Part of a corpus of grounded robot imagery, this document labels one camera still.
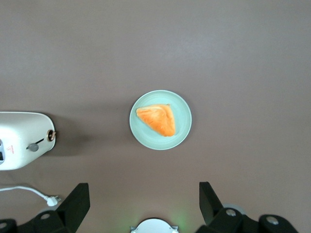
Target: white toaster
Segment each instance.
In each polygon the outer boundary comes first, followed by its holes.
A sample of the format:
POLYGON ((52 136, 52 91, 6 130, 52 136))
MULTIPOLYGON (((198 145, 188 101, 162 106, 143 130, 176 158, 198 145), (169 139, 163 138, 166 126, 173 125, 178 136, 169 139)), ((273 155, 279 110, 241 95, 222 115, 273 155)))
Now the white toaster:
POLYGON ((0 112, 0 170, 21 168, 55 145, 55 128, 41 113, 0 112))

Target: white cable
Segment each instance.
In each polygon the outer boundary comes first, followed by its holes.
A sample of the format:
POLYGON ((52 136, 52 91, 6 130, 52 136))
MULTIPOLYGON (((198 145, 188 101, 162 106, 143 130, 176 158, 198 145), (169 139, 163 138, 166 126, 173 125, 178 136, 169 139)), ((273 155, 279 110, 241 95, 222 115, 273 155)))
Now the white cable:
POLYGON ((0 192, 9 191, 9 190, 13 190, 13 189, 24 189, 24 190, 32 191, 32 192, 36 193, 37 195, 39 195, 40 197, 42 197, 44 200, 46 200, 48 206, 55 206, 61 200, 58 196, 47 196, 47 195, 44 195, 43 193, 39 192, 38 190, 36 190, 34 188, 25 187, 25 186, 0 188, 0 192))

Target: screw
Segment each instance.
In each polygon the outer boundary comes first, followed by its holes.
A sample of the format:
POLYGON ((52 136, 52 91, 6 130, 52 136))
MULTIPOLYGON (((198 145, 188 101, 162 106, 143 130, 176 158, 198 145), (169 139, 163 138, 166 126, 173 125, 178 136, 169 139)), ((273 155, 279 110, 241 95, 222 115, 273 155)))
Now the screw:
POLYGON ((232 216, 232 217, 234 217, 234 216, 237 215, 237 214, 235 213, 235 211, 232 210, 232 209, 227 209, 227 210, 226 210, 226 213, 227 213, 227 215, 232 216))
POLYGON ((6 222, 0 223, 0 229, 3 229, 7 226, 8 224, 6 222))
POLYGON ((50 214, 44 214, 41 216, 41 219, 47 219, 49 218, 51 215, 50 214))
POLYGON ((272 217, 272 216, 268 216, 267 218, 267 221, 273 225, 277 225, 278 224, 278 220, 275 218, 275 217, 272 217))

